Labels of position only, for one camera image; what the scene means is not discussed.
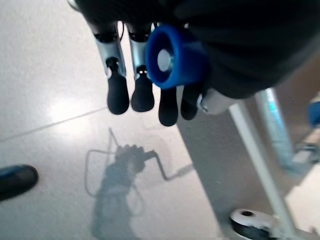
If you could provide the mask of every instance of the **white metal pole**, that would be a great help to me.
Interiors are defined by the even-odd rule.
[[[268,167],[269,158],[244,102],[231,106],[229,110],[278,218],[282,237],[298,238],[293,218]]]

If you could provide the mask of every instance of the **robotic hand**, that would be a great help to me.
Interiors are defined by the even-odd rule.
[[[200,41],[209,70],[201,81],[184,87],[180,111],[186,120],[193,119],[198,108],[219,114],[237,100],[274,86],[315,52],[319,40],[319,0],[68,2],[83,14],[94,34],[109,76],[107,102],[114,114],[124,113],[130,104],[117,21],[124,22],[129,32],[135,71],[131,105],[137,112],[154,106],[145,57],[152,23],[187,26],[186,31]],[[171,126],[177,119],[176,88],[161,89],[160,122]]]

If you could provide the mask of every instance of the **wire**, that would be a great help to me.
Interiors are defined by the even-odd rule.
[[[120,41],[122,40],[122,38],[124,37],[124,33],[125,33],[125,24],[123,21],[122,22],[122,33],[121,33],[121,37],[120,37]]]

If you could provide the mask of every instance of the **dark sleeve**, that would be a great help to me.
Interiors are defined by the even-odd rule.
[[[164,2],[204,43],[212,68],[210,87],[231,98],[274,86],[320,43],[319,0]]]

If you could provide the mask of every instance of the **gray floor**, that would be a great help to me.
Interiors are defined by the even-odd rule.
[[[114,116],[106,109],[107,81],[90,30],[66,1],[0,3],[0,166],[27,163],[40,175],[32,191],[1,202],[0,238],[202,239],[222,235],[218,222],[233,236],[227,220],[235,208],[270,212],[228,113],[200,114],[170,128],[160,126],[156,107]],[[295,141],[309,131],[305,110],[320,89],[319,62],[277,89]],[[248,105],[262,130],[254,101]],[[131,188],[118,184],[117,176],[110,178],[117,150],[111,132],[122,147],[154,150],[166,174],[178,177],[165,181],[152,158],[142,172],[131,172]],[[285,192],[299,181],[273,166]]]

